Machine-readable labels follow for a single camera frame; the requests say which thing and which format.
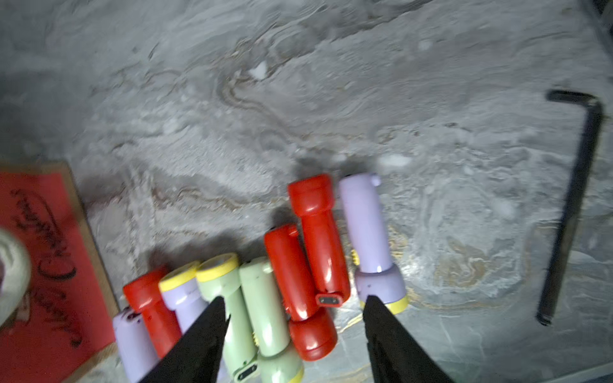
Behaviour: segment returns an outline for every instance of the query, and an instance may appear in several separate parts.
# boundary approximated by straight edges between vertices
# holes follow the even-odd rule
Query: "cursive writing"
[[[39,274],[57,281],[73,278],[77,274],[77,268],[70,259],[66,238],[47,201],[39,194],[25,189],[15,189],[10,194],[17,198],[17,207],[20,210],[19,215],[11,217],[17,228],[25,232],[33,231],[49,247],[49,252],[45,253],[38,263]],[[34,211],[31,199],[41,204],[44,213],[48,216],[47,220],[42,219]]]
[[[62,309],[66,302],[66,293],[49,287],[35,287],[30,294],[32,300],[45,309],[45,322],[53,324],[51,329],[64,332],[70,339],[70,345],[73,348],[79,347],[83,342],[81,331],[72,316]]]

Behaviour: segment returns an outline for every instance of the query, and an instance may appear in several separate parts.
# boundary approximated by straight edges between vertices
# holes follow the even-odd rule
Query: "plastic flashlight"
[[[343,245],[332,208],[332,180],[327,174],[307,178],[287,187],[292,209],[302,222],[306,254],[313,272],[317,303],[340,307],[351,294]]]
[[[113,318],[119,356],[132,383],[140,381],[159,362],[142,315],[125,308]]]
[[[163,358],[181,338],[177,317],[162,301],[158,283],[170,270],[164,265],[123,287],[123,293],[135,312],[143,315],[149,337]]]
[[[166,274],[158,283],[166,307],[175,312],[184,334],[208,306],[200,295],[196,281],[199,265],[198,261],[191,262]]]
[[[334,350],[338,335],[328,310],[317,306],[315,285],[298,235],[296,225],[284,225],[267,232],[264,244],[291,318],[290,337],[299,356],[312,362]]]
[[[359,258],[356,289],[360,305],[375,295],[392,314],[398,314],[409,304],[400,269],[392,261],[387,228],[375,187],[381,184],[376,174],[360,173],[339,182],[341,201],[347,219],[349,239]]]
[[[0,327],[11,318],[28,290],[32,263],[26,247],[0,229]]]
[[[300,382],[304,367],[291,345],[270,261],[266,257],[256,258],[243,264],[239,273],[247,312],[259,347],[257,364],[262,382]]]
[[[240,287],[238,264],[235,253],[221,254],[203,262],[196,272],[196,279],[205,300],[212,301],[222,296],[226,302],[226,316],[230,323],[224,341],[223,360],[234,381],[241,382],[256,375],[257,348]]]

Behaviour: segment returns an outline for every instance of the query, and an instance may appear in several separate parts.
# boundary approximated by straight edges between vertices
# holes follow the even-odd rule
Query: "gray marble floor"
[[[613,107],[575,1],[9,0],[0,20],[0,159],[70,163],[121,305],[163,262],[263,255],[288,182],[367,170],[398,318],[457,382],[613,360],[608,117],[554,326],[534,319],[584,117],[544,94]],[[371,381],[356,295],[334,315],[305,382]],[[82,381],[125,377],[111,358]]]

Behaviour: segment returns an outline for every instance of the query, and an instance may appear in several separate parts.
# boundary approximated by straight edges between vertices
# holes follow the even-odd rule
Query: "allen key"
[[[583,135],[577,151],[571,181],[566,192],[566,205],[562,213],[562,221],[558,226],[547,278],[536,313],[536,320],[543,326],[551,325],[551,320],[555,314],[555,306],[560,295],[568,256],[573,246],[573,237],[579,223],[581,203],[587,187],[590,167],[600,134],[600,125],[603,120],[603,106],[598,98],[591,94],[551,90],[547,93],[546,98],[553,102],[581,105],[587,110],[587,116],[585,117]]]

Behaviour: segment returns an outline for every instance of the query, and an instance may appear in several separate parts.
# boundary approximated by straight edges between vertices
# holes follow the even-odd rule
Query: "lavender flashlight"
[[[159,362],[143,317],[125,308],[113,318],[113,330],[126,376],[137,383]]]
[[[347,219],[349,239],[357,253],[356,289],[360,305],[375,295],[392,314],[398,314],[409,304],[400,269],[392,261],[387,228],[381,212],[378,175],[360,173],[339,182],[341,201]]]
[[[196,270],[200,262],[194,261],[166,274],[159,282],[164,304],[177,315],[181,333],[189,329],[202,314],[208,303],[200,296]]]

